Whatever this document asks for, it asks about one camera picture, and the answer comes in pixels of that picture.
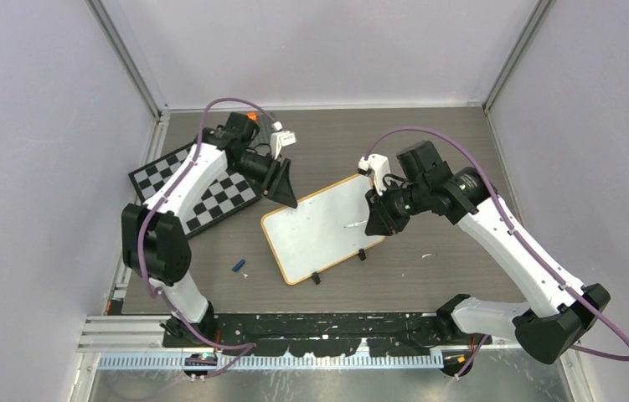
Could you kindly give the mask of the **yellow framed whiteboard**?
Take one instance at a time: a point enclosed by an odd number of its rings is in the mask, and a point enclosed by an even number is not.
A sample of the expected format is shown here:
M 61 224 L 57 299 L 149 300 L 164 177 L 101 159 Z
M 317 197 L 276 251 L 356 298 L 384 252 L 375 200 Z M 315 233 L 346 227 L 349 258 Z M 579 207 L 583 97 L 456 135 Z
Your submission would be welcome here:
M 365 194 L 369 179 L 354 174 L 298 200 L 296 209 L 281 207 L 263 215 L 260 226 L 286 284 L 294 286 L 375 247 L 383 236 L 367 236 L 365 226 L 343 226 L 367 220 Z

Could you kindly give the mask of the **white marker pen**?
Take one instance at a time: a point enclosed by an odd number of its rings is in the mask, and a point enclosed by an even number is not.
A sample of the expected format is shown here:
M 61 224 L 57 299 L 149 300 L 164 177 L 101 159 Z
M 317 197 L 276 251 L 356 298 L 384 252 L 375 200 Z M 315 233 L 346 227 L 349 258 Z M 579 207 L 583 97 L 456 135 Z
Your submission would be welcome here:
M 367 220 L 362 220 L 362 221 L 358 221 L 358 222 L 354 222 L 351 224 L 346 224 L 343 227 L 345 229 L 349 229 L 349 228 L 355 228 L 355 227 L 360 227 L 360 226 L 365 226 L 368 223 Z

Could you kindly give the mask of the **blue marker cap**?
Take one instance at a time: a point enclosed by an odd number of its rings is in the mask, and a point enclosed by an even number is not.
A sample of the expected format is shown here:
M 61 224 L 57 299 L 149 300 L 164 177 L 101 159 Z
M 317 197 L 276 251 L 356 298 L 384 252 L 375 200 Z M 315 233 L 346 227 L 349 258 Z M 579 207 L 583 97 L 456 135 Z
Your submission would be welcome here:
M 241 259 L 238 263 L 236 263 L 231 269 L 233 272 L 238 272 L 245 265 L 245 259 Z

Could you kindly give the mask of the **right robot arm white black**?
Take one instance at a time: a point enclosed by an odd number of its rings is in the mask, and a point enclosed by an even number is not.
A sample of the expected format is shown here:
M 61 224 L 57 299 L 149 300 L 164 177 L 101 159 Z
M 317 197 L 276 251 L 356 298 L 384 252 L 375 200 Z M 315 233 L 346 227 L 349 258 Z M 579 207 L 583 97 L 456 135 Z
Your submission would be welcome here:
M 421 141 L 396 156 L 403 176 L 393 175 L 387 157 L 361 157 L 358 173 L 369 177 L 367 236 L 403 231 L 410 218 L 431 212 L 470 235 L 504 270 L 525 300 L 483 301 L 458 294 L 436 310 L 434 325 L 447 343 L 468 334 L 516 341 L 535 360 L 551 364 L 595 323 L 611 296 L 600 284 L 584 285 L 534 240 L 520 242 L 525 229 L 513 228 L 513 215 L 495 188 L 473 167 L 453 173 L 435 146 Z

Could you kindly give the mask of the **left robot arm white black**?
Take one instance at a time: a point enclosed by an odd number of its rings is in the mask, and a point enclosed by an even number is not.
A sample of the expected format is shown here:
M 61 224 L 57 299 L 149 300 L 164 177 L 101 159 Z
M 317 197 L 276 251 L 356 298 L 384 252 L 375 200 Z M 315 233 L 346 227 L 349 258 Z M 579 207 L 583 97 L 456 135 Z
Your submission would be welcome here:
M 142 278 L 153 297 L 165 300 L 173 316 L 172 330 L 197 347 L 214 340 L 216 323 L 212 302 L 189 272 L 192 251 L 183 216 L 223 173 L 243 176 L 256 193 L 280 205 L 297 206 L 291 161 L 281 155 L 283 147 L 296 142 L 296 135 L 274 118 L 268 123 L 265 154 L 252 144 L 263 125 L 246 114 L 232 112 L 223 125 L 199 128 L 185 161 L 167 183 L 143 204 L 128 204 L 121 212 L 124 264 Z

